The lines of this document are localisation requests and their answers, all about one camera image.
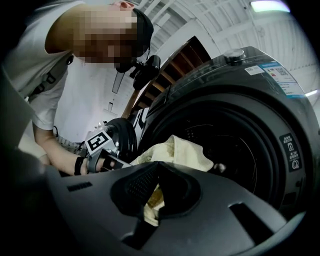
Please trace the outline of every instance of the black wristband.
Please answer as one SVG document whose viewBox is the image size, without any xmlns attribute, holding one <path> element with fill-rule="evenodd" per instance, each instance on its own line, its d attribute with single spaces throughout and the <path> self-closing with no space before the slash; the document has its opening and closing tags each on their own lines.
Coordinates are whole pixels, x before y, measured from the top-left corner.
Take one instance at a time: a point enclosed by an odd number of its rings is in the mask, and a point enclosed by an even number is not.
<svg viewBox="0 0 320 256">
<path fill-rule="evenodd" d="M 74 165 L 74 175 L 81 175 L 80 170 L 81 170 L 81 165 L 84 162 L 84 157 L 79 156 Z"/>
</svg>

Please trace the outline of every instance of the washing machine drum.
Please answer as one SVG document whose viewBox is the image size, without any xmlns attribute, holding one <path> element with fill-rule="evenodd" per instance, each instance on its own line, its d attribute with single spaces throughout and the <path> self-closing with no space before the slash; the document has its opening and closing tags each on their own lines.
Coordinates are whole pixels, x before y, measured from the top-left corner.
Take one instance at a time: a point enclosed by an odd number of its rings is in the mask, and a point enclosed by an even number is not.
<svg viewBox="0 0 320 256">
<path fill-rule="evenodd" d="M 210 173 L 229 178 L 290 218 L 319 180 L 319 125 L 309 100 L 273 58 L 243 48 L 168 87 L 146 117 L 138 153 L 171 135 L 203 147 Z"/>
</svg>

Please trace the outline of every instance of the yellow cloth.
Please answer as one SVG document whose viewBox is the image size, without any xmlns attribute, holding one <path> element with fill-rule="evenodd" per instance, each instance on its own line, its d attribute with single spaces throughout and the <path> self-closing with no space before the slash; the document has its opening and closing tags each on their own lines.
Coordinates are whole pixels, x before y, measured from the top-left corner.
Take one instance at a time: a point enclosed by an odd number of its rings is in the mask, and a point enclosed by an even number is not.
<svg viewBox="0 0 320 256">
<path fill-rule="evenodd" d="M 164 143 L 152 146 L 131 164 L 138 165 L 153 161 L 179 164 L 203 172 L 209 171 L 214 166 L 214 163 L 204 156 L 202 146 L 175 135 Z M 165 206 L 164 197 L 161 188 L 157 185 L 148 203 L 144 206 L 144 220 L 157 227 L 159 209 L 163 206 Z"/>
</svg>

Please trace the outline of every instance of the man's hand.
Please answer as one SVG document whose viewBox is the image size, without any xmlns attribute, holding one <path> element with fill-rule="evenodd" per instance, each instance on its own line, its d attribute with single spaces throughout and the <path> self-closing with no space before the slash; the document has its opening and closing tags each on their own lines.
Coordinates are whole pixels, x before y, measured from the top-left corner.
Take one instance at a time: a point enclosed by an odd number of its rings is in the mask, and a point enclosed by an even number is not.
<svg viewBox="0 0 320 256">
<path fill-rule="evenodd" d="M 74 175 L 75 164 L 78 158 L 77 155 L 65 150 L 56 140 L 53 130 L 44 130 L 33 124 L 34 139 L 39 144 L 47 156 L 51 164 L 59 171 L 62 171 L 69 175 Z M 88 173 L 87 169 L 88 159 L 84 159 L 81 165 L 80 173 L 85 175 Z M 96 170 L 99 172 L 104 164 L 104 159 L 99 159 Z"/>
</svg>

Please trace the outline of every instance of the black device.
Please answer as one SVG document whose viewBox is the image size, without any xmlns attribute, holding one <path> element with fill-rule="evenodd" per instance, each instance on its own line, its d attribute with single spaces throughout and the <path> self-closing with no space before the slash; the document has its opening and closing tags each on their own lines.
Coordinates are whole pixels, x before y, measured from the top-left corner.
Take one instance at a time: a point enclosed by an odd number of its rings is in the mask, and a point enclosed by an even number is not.
<svg viewBox="0 0 320 256">
<path fill-rule="evenodd" d="M 134 79 L 133 87 L 137 91 L 140 91 L 149 81 L 159 74 L 161 64 L 160 57 L 158 55 L 149 57 L 149 53 L 150 48 L 145 62 L 134 59 L 131 63 L 120 64 L 116 67 L 117 73 L 114 79 L 112 92 L 118 93 L 125 72 L 129 71 L 132 67 L 135 67 L 135 69 L 129 76 Z"/>
</svg>

